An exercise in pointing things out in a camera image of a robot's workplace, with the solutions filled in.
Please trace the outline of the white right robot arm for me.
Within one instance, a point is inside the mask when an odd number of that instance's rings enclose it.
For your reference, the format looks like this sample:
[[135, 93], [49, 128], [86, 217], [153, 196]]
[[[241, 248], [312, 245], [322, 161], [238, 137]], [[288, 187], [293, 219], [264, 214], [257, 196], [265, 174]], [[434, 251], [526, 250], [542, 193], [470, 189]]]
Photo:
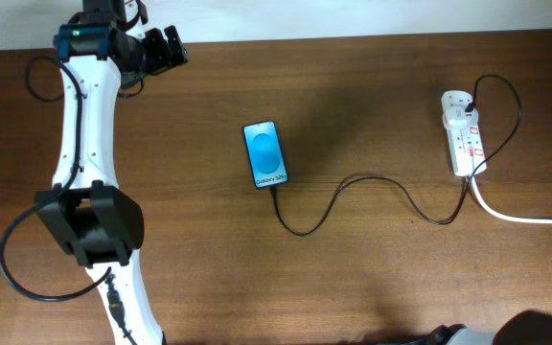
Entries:
[[552, 345], [552, 314], [526, 310], [510, 319], [496, 333], [462, 325], [440, 326], [415, 344], [425, 345]]

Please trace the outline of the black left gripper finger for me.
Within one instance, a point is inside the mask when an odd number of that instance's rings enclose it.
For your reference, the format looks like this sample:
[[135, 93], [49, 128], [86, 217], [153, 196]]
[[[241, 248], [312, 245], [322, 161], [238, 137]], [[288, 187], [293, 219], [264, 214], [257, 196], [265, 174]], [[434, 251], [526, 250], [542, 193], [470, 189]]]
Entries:
[[145, 32], [142, 42], [144, 47], [143, 71], [151, 75], [165, 72], [170, 67], [170, 51], [162, 32], [158, 29], [148, 30]]
[[188, 52], [181, 41], [178, 31], [174, 25], [166, 27], [164, 34], [168, 39], [168, 45], [170, 49], [169, 64], [170, 65], [183, 65], [189, 61]]

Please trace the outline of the blue Galaxy smartphone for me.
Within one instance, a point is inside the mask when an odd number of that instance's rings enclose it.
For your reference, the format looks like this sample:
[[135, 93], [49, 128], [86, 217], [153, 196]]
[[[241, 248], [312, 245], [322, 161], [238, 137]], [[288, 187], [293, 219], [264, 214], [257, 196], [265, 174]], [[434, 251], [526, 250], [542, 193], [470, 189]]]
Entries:
[[256, 188], [270, 188], [288, 182], [288, 171], [273, 121], [245, 126], [242, 129]]

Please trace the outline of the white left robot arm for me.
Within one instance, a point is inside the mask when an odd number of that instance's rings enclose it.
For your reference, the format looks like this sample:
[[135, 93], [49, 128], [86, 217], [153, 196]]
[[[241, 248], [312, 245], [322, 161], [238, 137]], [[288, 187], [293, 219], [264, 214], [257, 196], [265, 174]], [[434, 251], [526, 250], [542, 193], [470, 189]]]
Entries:
[[99, 292], [118, 344], [163, 344], [140, 265], [140, 206], [119, 189], [114, 112], [157, 76], [187, 62], [175, 27], [145, 28], [141, 1], [85, 1], [54, 37], [63, 82], [60, 155], [38, 215], [63, 252], [75, 257]]

